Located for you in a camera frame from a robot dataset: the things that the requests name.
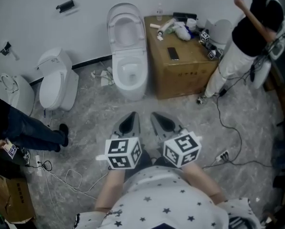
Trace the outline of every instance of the cardboard box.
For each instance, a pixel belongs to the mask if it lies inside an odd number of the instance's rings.
[[[25,223],[35,216],[28,184],[24,178],[0,176],[0,214],[10,223]]]
[[[218,60],[207,57],[208,52],[200,45],[198,38],[185,42],[173,33],[164,35],[163,41],[157,39],[157,29],[149,25],[163,24],[171,18],[163,16],[162,21],[157,21],[155,16],[145,17],[150,71],[154,74],[158,99],[204,92],[218,66]],[[168,47],[176,49],[178,61],[170,59]]]

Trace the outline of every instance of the white pants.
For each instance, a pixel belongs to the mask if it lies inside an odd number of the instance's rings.
[[[236,72],[246,73],[249,71],[255,58],[246,55],[234,42],[231,42],[229,49],[207,84],[206,97],[219,93],[231,75]]]

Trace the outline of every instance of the tile floor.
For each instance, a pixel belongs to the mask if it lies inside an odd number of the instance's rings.
[[[87,191],[95,181],[107,172],[105,161],[95,161],[95,156],[104,152],[105,139],[109,138],[113,124],[131,111],[140,115],[141,137],[146,149],[154,153],[157,138],[151,128],[149,116],[153,111],[165,111],[175,115],[196,135],[202,137],[202,152],[198,164],[211,164],[215,157],[225,149],[234,157],[239,150],[238,134],[223,128],[219,121],[218,110],[214,99],[205,106],[195,104],[196,95],[158,101],[147,93],[143,100],[130,102],[123,98],[115,86],[101,87],[99,78],[92,78],[91,72],[101,72],[102,66],[97,63],[77,69],[80,76],[78,93],[73,108],[69,112],[53,112],[51,129],[57,129],[60,123],[69,126],[69,146],[60,153],[44,152],[44,160],[50,160],[52,172],[64,180],[69,169],[83,176],[81,191]],[[39,103],[40,84],[34,86],[36,102],[32,117],[40,119],[46,125],[50,113],[43,117]],[[276,124],[282,121],[283,115],[275,92],[266,93],[263,89],[255,90],[250,83],[239,82],[219,101],[222,121],[236,127],[243,139],[242,151],[237,162],[257,159],[270,163],[271,148],[274,139],[281,135]],[[35,165],[35,155],[43,156],[42,151],[32,151],[31,165]],[[85,195],[74,193],[62,181],[47,174],[48,186],[54,202],[50,200],[46,178],[37,176],[37,170],[25,170],[29,189],[37,215],[38,229],[71,229],[77,213],[91,211],[94,200]],[[275,190],[272,189],[274,172],[257,164],[234,167],[223,165],[208,168],[210,174],[222,187],[228,198],[248,197],[252,201],[253,211],[261,217],[264,207],[274,203]],[[69,171],[67,182],[78,186],[80,175]],[[88,194],[97,197],[103,181],[101,180]]]

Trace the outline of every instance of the baseboard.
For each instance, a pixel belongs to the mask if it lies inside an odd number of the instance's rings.
[[[106,61],[106,60],[111,60],[112,59],[112,55],[109,55],[109,56],[104,56],[104,57],[101,57],[101,58],[97,58],[97,59],[92,59],[92,60],[88,60],[88,61],[85,61],[85,62],[82,62],[82,63],[78,63],[78,64],[75,64],[72,66],[72,69],[73,70],[76,70],[76,69],[79,69],[79,68],[82,68],[82,67],[85,67],[85,66],[88,66],[90,64],[93,64],[93,63],[99,63],[99,62],[102,62],[102,61]],[[34,86],[38,83],[41,83],[43,80],[43,77],[41,79],[38,79],[34,82],[31,82],[30,85],[31,86]]]

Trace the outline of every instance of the star print shirt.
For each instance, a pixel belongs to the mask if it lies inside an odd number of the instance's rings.
[[[259,229],[247,198],[214,205],[190,186],[182,171],[146,168],[124,184],[123,196],[107,214],[76,216],[75,229]]]

